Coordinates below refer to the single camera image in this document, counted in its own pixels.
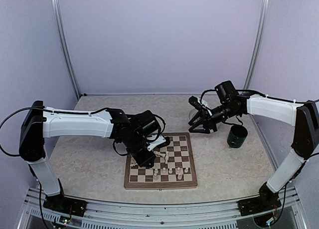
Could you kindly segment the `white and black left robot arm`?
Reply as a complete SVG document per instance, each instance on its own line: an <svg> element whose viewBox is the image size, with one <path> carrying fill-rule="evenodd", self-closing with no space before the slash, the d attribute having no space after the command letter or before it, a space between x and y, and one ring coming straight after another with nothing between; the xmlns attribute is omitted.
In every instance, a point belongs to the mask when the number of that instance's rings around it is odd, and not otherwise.
<svg viewBox="0 0 319 229"><path fill-rule="evenodd" d="M121 109L102 108L96 111L60 110L45 107L35 101L21 126L19 155L27 161L45 192L46 198L63 212L70 206L61 182L50 165L44 141L60 136L95 136L122 143L140 167L153 167L154 148L170 144L162 135L165 123L147 110L139 114L125 114Z"/></svg>

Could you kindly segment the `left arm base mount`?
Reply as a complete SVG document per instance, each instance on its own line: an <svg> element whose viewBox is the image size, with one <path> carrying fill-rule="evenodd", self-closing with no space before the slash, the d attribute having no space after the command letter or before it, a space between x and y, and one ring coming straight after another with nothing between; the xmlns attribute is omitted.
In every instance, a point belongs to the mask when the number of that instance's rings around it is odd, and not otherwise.
<svg viewBox="0 0 319 229"><path fill-rule="evenodd" d="M87 202L68 197L46 197L44 208L71 216L84 217Z"/></svg>

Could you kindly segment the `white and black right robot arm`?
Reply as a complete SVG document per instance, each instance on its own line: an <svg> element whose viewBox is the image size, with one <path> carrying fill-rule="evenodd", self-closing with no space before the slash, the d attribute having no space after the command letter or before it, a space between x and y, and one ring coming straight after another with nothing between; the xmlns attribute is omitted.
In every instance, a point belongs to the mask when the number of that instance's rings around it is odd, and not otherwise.
<svg viewBox="0 0 319 229"><path fill-rule="evenodd" d="M316 101L279 99L255 90L235 89L230 80L213 89L220 105L211 109L203 103L203 97L191 96L189 103L197 113L189 121L189 132L209 134L217 131L218 123L245 115L257 115L284 122L294 127L291 150L274 174L260 188L255 207L265 211L270 207L278 192L293 177L297 176L306 162L315 156L319 144L319 113Z"/></svg>

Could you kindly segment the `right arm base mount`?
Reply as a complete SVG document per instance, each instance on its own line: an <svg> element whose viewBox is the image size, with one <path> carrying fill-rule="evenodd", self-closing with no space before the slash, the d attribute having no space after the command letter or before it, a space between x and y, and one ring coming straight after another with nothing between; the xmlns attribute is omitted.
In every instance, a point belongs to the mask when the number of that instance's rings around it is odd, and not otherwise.
<svg viewBox="0 0 319 229"><path fill-rule="evenodd" d="M282 204L280 199L278 198L275 198L271 201L262 201L259 197L253 197L249 199L239 200L237 205L240 211L240 215L243 217L265 212L268 210L273 210L275 209L275 207L279 208Z"/></svg>

